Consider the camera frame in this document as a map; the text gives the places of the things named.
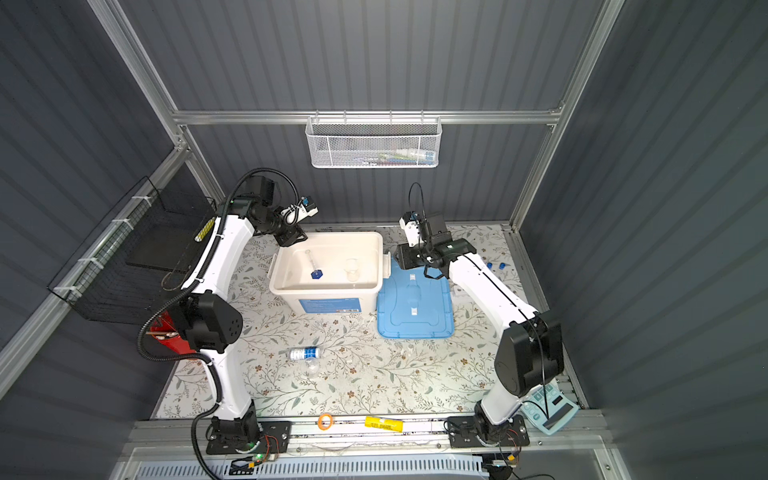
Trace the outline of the blue base graduated cylinder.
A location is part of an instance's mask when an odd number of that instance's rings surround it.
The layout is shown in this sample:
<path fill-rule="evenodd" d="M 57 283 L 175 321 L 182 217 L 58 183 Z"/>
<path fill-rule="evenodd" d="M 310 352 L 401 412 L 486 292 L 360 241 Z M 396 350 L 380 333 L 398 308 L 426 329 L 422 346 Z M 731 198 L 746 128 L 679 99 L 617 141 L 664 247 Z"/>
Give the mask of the blue base graduated cylinder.
<path fill-rule="evenodd" d="M 323 276 L 322 269 L 319 267 L 319 264 L 316 261 L 316 259 L 315 259 L 315 257 L 314 257 L 314 255 L 313 255 L 311 250 L 307 249 L 305 251 L 305 254 L 306 254 L 306 256 L 307 256 L 307 258 L 308 258 L 308 260 L 310 262 L 310 266 L 312 268 L 311 273 L 310 273 L 311 278 L 313 280 L 319 280 Z"/>

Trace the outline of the clear glass flask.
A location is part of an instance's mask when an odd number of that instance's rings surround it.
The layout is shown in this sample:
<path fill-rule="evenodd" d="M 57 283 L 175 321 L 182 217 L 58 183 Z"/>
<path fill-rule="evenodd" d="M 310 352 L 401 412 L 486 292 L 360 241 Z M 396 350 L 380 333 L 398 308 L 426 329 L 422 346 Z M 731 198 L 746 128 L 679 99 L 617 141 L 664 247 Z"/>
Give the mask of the clear glass flask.
<path fill-rule="evenodd" d="M 356 258 L 349 258 L 345 261 L 344 271 L 349 282 L 356 283 L 359 281 L 360 269 Z"/>

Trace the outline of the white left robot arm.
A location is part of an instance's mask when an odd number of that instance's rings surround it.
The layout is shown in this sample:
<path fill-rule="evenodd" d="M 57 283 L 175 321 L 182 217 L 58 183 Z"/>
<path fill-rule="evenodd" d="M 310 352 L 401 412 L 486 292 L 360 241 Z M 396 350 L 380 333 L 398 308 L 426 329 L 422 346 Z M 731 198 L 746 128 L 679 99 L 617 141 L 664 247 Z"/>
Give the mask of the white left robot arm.
<path fill-rule="evenodd" d="M 268 167 L 255 168 L 240 177 L 211 221 L 211 231 L 202 256 L 180 291 L 167 300 L 142 325 L 136 345 L 146 360 L 159 362 L 144 340 L 163 313 L 169 314 L 190 352 L 170 356 L 170 361 L 196 360 L 207 370 L 214 404 L 197 414 L 191 424 L 194 455 L 211 479 L 216 473 L 206 463 L 198 439 L 202 419 L 211 420 L 207 438 L 229 444 L 241 443 L 252 455 L 269 437 L 260 426 L 255 405 L 243 381 L 236 343 L 243 331 L 242 313 L 228 301 L 235 268 L 246 244 L 256 236 L 271 235 L 280 246 L 306 240 L 302 220 L 315 215 L 317 207 L 300 195 L 285 173 Z"/>

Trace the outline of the white plastic storage bin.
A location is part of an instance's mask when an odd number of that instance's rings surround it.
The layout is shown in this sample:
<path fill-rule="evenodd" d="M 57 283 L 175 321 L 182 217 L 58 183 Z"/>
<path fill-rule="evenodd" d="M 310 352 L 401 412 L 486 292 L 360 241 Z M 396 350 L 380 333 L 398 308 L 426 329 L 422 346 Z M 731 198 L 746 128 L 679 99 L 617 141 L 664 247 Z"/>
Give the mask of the white plastic storage bin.
<path fill-rule="evenodd" d="M 391 273 L 391 258 L 383 237 L 374 231 L 310 232 L 304 242 L 281 247 L 270 268 L 269 288 L 296 314 L 372 314 L 383 280 Z M 311 278 L 312 251 L 323 276 Z M 356 258 L 360 278 L 347 280 L 345 261 Z"/>

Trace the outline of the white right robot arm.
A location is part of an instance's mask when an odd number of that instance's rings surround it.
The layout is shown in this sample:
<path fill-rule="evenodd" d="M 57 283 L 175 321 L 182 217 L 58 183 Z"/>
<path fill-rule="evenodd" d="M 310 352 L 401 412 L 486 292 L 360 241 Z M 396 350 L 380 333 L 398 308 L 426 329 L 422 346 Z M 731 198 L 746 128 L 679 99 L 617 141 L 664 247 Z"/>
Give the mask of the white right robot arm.
<path fill-rule="evenodd" d="M 394 258 L 403 270 L 430 270 L 466 292 L 494 326 L 498 347 L 496 380 L 476 404 L 474 430 L 478 440 L 495 444 L 530 391 L 542 394 L 537 409 L 550 413 L 547 385 L 564 369 L 561 327 L 522 300 L 487 266 L 466 239 L 453 238 L 443 217 L 408 211 L 399 219 L 406 242 L 396 246 Z"/>

